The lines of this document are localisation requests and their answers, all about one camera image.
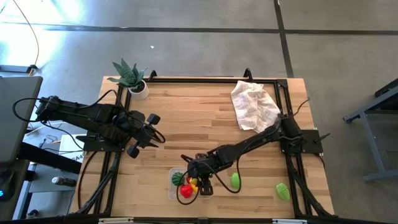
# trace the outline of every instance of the wooden table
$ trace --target wooden table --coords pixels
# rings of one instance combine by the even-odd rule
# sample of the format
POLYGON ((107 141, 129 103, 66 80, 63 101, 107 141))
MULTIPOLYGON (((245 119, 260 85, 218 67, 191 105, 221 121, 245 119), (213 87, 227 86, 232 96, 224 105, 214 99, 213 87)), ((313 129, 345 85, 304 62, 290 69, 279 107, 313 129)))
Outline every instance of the wooden table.
MULTIPOLYGON (((293 111, 307 99, 304 80, 288 79, 293 111)), ((166 143, 159 148, 141 150, 137 159, 122 154, 111 215, 113 217, 228 217, 228 218, 293 218, 291 201, 283 201, 275 191, 281 182, 289 186, 284 155, 279 143, 262 146, 242 156, 239 169, 243 187, 239 194, 225 190, 212 178, 214 195, 208 200, 197 200, 184 206, 169 199, 169 171, 173 167, 186 167, 180 157, 194 157, 222 144, 234 144, 255 134, 238 127, 231 101, 231 91, 236 84, 226 83, 148 83, 149 96, 143 101, 131 101, 130 110, 139 110, 148 116, 161 117, 156 128, 164 134, 166 143)), ((99 95, 118 87, 104 77, 99 95)), ((275 100, 274 89, 264 89, 275 100)), ((114 103, 116 97, 108 95, 101 103, 114 103)), ((295 117, 302 129, 314 128, 310 106, 305 103, 295 117)), ((98 185, 104 153, 99 152, 88 165, 81 188, 82 203, 98 185)), ((309 189, 326 211, 333 213, 328 183, 321 160, 303 154, 303 164, 309 189)), ((236 172, 233 165, 220 172, 229 183, 236 172)), ((108 190, 102 206, 105 206, 108 190)), ((300 208, 304 211, 302 193, 298 188, 300 208)), ((77 210, 76 196, 71 211, 77 210)))

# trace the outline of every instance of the green object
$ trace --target green object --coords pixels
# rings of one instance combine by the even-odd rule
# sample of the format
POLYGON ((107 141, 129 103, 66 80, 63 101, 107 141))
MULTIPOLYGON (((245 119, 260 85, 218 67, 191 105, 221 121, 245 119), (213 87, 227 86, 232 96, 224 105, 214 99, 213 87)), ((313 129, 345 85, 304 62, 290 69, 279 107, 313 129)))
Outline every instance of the green object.
POLYGON ((290 200, 290 192, 284 183, 276 185, 276 191, 282 200, 290 200))
POLYGON ((141 82, 142 78, 144 78, 144 73, 146 69, 138 72, 137 63, 135 63, 134 67, 131 69, 123 58, 121 64, 114 62, 112 63, 121 78, 108 78, 109 81, 117 82, 118 85, 122 87, 131 87, 132 89, 138 88, 139 83, 141 82))
POLYGON ((181 173, 181 172, 174 173, 172 176, 172 183, 176 186, 183 185, 184 178, 182 176, 183 176, 183 173, 181 173))
POLYGON ((239 188, 239 175, 238 173, 234 173, 231 176, 231 185, 232 187, 238 189, 239 188))

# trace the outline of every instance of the white cloth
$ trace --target white cloth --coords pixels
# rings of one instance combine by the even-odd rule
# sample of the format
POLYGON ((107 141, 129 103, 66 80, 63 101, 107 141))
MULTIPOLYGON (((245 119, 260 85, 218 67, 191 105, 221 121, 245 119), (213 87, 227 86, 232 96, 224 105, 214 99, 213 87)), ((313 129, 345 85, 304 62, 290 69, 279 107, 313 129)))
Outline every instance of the white cloth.
POLYGON ((231 92, 236 119, 243 130, 257 133, 272 126, 280 113, 278 106, 269 94, 262 89, 263 84, 238 81, 231 92))

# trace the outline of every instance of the red toy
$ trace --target red toy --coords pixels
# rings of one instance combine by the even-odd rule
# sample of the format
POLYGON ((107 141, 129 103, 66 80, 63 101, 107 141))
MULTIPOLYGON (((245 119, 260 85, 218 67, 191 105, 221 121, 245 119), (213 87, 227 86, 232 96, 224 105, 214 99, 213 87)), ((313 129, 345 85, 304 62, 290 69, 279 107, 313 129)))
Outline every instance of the red toy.
POLYGON ((190 184, 180 187, 180 194, 185 198, 190 198, 192 195, 192 192, 193 192, 193 189, 190 184))

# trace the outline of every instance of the toy fruit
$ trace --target toy fruit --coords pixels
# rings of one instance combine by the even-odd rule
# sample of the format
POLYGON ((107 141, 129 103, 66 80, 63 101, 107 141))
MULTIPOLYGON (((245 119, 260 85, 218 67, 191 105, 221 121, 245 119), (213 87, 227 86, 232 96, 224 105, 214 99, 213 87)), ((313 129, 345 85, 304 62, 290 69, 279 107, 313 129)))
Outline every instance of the toy fruit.
POLYGON ((172 183, 176 186, 183 185, 184 184, 184 179, 182 178, 182 173, 181 172, 176 172, 172 176, 172 183))
POLYGON ((238 189, 239 188, 239 175, 238 173, 234 173, 231 176, 231 185, 232 187, 238 189))
POLYGON ((196 186, 196 185, 198 185, 198 179, 196 179, 196 178, 191 178, 191 179, 189 180, 189 183, 196 186))
POLYGON ((278 195, 281 197, 282 200, 290 199, 289 189, 284 183, 277 184, 276 191, 278 192, 278 195))
POLYGON ((191 197, 192 192, 193 188, 191 185, 184 185, 180 187, 180 194, 185 198, 191 197))
POLYGON ((194 184, 191 184, 192 190, 197 193, 198 192, 198 187, 194 184))

